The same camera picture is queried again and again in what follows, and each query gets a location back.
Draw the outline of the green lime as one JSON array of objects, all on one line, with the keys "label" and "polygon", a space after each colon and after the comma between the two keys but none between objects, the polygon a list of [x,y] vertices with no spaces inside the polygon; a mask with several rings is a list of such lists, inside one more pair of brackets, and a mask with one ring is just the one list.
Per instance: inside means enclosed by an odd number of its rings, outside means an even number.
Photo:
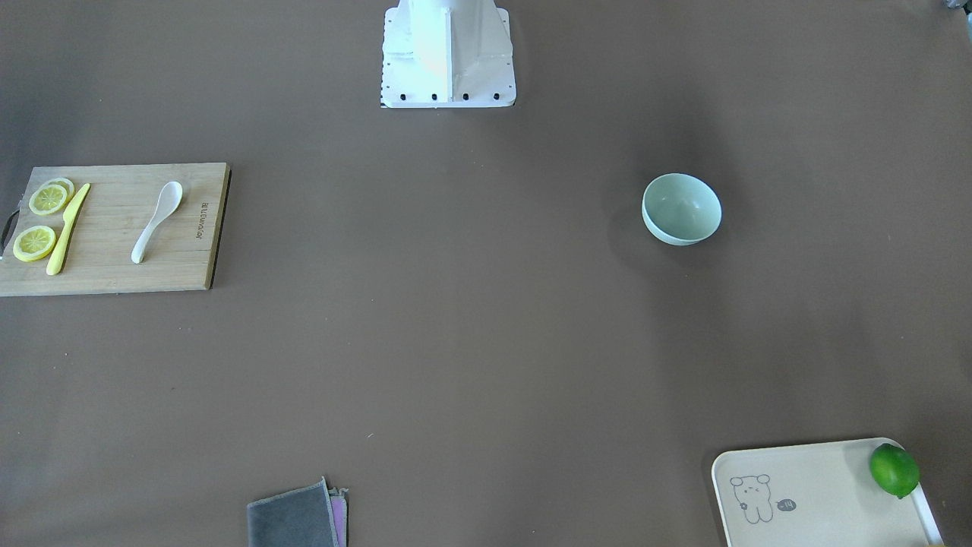
[{"label": "green lime", "polygon": [[920,468],[912,454],[896,444],[880,444],[871,453],[870,475],[886,494],[898,499],[912,494],[920,484]]}]

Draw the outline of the pink folded cloth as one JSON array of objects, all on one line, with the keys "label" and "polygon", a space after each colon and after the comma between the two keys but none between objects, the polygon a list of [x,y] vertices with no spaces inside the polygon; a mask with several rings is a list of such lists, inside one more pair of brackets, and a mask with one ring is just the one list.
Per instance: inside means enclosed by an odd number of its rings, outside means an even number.
[{"label": "pink folded cloth", "polygon": [[348,545],[348,501],[347,489],[330,489],[331,516],[333,516],[334,532],[336,532],[337,546]]}]

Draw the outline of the light green bowl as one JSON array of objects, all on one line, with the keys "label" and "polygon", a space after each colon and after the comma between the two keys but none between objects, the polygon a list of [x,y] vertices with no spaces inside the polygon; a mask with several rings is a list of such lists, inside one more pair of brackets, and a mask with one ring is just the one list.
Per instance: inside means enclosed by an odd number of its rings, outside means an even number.
[{"label": "light green bowl", "polygon": [[652,180],[642,195],[642,221],[661,242],[690,246],[711,238],[721,225],[718,195],[704,181],[683,173]]}]

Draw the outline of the upper lemon slice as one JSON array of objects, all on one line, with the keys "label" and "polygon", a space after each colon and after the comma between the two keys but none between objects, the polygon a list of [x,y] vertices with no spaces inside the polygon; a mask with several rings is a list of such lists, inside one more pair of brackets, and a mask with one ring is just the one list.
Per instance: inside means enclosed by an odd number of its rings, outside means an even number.
[{"label": "upper lemon slice", "polygon": [[39,187],[30,197],[28,207],[38,216],[48,216],[62,211],[71,198],[69,188],[60,183],[49,183]]}]

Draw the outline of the white ceramic spoon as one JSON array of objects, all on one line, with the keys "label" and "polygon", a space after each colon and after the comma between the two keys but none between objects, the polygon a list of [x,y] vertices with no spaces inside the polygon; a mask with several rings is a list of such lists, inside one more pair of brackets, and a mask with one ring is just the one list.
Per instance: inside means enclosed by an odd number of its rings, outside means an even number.
[{"label": "white ceramic spoon", "polygon": [[183,201],[183,193],[184,188],[179,181],[169,181],[163,185],[159,197],[157,197],[155,210],[132,248],[131,262],[133,264],[143,262],[153,234],[180,207],[181,201]]}]

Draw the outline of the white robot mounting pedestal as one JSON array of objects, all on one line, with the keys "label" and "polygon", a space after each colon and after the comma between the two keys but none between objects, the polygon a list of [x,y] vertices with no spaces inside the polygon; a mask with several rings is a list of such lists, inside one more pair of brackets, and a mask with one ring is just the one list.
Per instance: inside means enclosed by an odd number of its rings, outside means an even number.
[{"label": "white robot mounting pedestal", "polygon": [[516,103],[510,14],[493,1],[399,1],[384,13],[382,53],[383,108]]}]

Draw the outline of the cream rabbit tray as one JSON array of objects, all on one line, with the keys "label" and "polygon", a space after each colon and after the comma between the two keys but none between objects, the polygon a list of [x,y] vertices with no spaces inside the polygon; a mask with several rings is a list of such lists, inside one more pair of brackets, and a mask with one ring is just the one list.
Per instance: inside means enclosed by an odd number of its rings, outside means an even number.
[{"label": "cream rabbit tray", "polygon": [[729,546],[942,546],[922,488],[905,498],[870,473],[885,438],[725,451],[712,484]]}]

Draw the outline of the bamboo cutting board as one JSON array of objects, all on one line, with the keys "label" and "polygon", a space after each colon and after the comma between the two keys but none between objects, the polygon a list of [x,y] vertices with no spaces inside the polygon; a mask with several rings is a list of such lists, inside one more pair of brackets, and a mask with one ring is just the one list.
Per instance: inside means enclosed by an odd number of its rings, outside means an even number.
[{"label": "bamboo cutting board", "polygon": [[[46,273],[46,260],[16,259],[13,245],[2,256],[1,294],[60,296],[206,290],[211,287],[218,255],[229,177],[228,163],[168,165],[38,166],[32,170],[11,237],[47,225],[60,232],[60,213],[38,216],[29,198],[52,178],[65,177],[77,187],[90,185],[66,250],[62,271]],[[163,186],[183,188],[174,214],[160,223],[142,263],[131,252],[146,228]]]}]

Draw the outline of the grey folded cloth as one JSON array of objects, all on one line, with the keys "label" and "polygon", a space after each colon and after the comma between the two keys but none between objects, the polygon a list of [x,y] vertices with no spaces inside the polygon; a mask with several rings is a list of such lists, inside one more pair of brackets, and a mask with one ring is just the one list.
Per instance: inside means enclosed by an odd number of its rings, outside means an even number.
[{"label": "grey folded cloth", "polygon": [[326,478],[247,505],[249,546],[337,546]]}]

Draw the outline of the yellow plastic knife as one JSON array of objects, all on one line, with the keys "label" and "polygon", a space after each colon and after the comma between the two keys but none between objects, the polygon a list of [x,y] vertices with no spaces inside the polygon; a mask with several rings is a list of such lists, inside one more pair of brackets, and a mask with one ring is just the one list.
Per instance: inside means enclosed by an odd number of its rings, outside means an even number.
[{"label": "yellow plastic knife", "polygon": [[88,193],[90,193],[90,187],[90,183],[83,184],[80,190],[77,190],[77,193],[68,202],[66,208],[64,208],[62,232],[60,232],[58,241],[53,246],[52,252],[49,254],[48,263],[46,263],[46,274],[48,276],[58,276],[62,272],[71,236],[77,221],[77,215],[79,215],[80,209],[83,207]]}]

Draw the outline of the lower lemon slice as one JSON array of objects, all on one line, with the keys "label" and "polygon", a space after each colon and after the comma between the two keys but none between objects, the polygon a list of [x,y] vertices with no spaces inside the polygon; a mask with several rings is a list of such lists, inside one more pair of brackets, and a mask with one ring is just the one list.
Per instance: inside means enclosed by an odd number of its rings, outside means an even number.
[{"label": "lower lemon slice", "polygon": [[45,258],[55,248],[58,233],[52,227],[38,225],[25,229],[14,240],[13,253],[21,262],[36,262]]}]

